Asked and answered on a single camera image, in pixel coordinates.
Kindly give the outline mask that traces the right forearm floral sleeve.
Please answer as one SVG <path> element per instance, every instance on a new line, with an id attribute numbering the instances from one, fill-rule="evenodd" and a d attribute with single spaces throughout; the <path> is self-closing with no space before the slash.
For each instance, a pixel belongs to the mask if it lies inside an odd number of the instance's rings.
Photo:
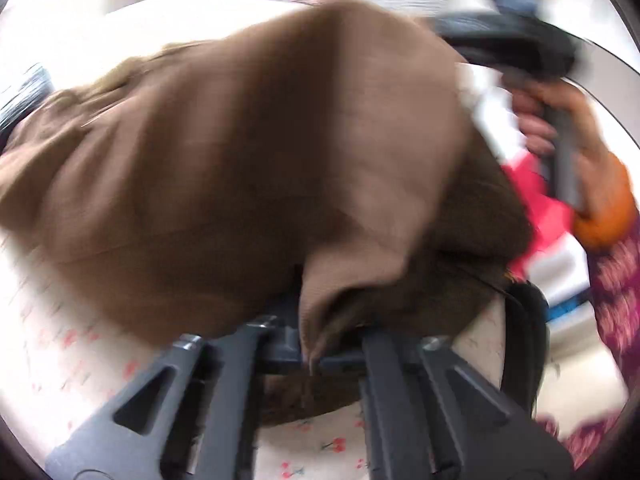
<path id="1" fill-rule="evenodd" d="M 574 214 L 585 249 L 597 330 L 626 386 L 639 378 L 639 211 L 626 166 L 612 153 L 598 174 L 600 202 Z"/>

